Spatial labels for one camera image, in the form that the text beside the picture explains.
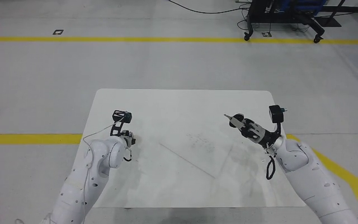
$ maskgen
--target yellow stripe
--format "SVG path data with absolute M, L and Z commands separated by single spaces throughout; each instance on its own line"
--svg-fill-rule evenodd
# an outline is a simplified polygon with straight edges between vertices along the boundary
M 311 39 L 251 38 L 160 38 L 160 37 L 81 37 L 81 36 L 0 36 L 0 42 L 192 42 L 192 43 L 260 43 L 313 44 Z M 321 40 L 320 44 L 358 44 L 358 40 Z
M 286 136 L 288 139 L 293 139 L 300 142 L 300 139 L 297 138 L 296 136 L 293 136 L 292 134 L 287 134 Z M 358 200 L 358 178 L 348 170 L 344 169 L 339 164 L 330 160 L 324 154 L 318 152 L 313 148 L 312 150 L 330 172 L 336 174 L 337 176 L 339 176 L 341 179 L 343 179 L 345 182 L 349 184 L 349 186 L 352 188 L 352 191 L 354 192 L 356 199 Z
M 81 134 L 0 134 L 0 144 L 79 144 Z
M 81 134 L 0 134 L 0 144 L 79 144 L 81 138 Z M 287 138 L 300 141 L 292 134 Z M 358 200 L 358 178 L 317 150 L 313 151 L 328 170 L 350 185 Z

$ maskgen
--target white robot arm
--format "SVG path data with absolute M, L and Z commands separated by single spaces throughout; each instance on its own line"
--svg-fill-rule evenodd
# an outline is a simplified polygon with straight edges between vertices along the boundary
M 43 224 L 80 224 L 98 200 L 108 179 L 110 168 L 118 168 L 126 149 L 130 150 L 135 139 L 132 132 L 121 132 L 123 123 L 130 123 L 131 114 L 115 111 L 115 123 L 107 140 L 93 140 L 84 159 L 75 166 L 65 179 L 53 211 Z
M 270 106 L 272 122 L 277 124 L 275 132 L 265 130 L 242 114 L 225 116 L 230 119 L 230 126 L 238 128 L 242 136 L 260 144 L 268 154 L 276 157 L 297 195 L 323 224 L 358 224 L 340 187 L 312 149 L 305 143 L 281 135 L 283 112 L 284 109 L 278 105 Z

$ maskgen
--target concrete floor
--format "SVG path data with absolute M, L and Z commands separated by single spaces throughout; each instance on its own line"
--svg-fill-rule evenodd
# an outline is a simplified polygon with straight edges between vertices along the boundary
M 233 0 L 178 0 L 203 11 Z M 200 15 L 159 0 L 0 1 L 0 36 L 243 37 L 240 12 Z M 357 15 L 326 39 L 354 39 Z M 261 24 L 253 38 L 269 26 Z M 312 39 L 272 25 L 273 38 Z M 284 128 L 358 175 L 358 46 L 253 43 L 0 42 L 0 133 L 82 133 L 99 88 L 267 90 Z M 76 145 L 0 145 L 0 223 L 38 223 L 72 167 Z M 350 187 L 338 177 L 358 214 Z M 96 208 L 86 223 L 319 223 L 303 208 Z

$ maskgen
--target white table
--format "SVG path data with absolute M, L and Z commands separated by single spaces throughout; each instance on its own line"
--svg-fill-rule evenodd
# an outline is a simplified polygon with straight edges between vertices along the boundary
M 94 207 L 304 206 L 280 168 L 266 180 L 270 159 L 223 115 L 242 113 L 273 130 L 273 104 L 267 91 L 98 90 L 83 135 L 113 123 L 114 110 L 127 110 L 133 118 L 123 129 L 137 144 L 132 162 L 111 169 Z M 81 142 L 75 164 L 85 150 Z

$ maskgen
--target black square marker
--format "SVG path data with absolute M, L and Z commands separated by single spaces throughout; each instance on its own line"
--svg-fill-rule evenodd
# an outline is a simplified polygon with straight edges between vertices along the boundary
M 55 30 L 55 32 L 52 35 L 61 35 L 63 33 L 63 30 Z

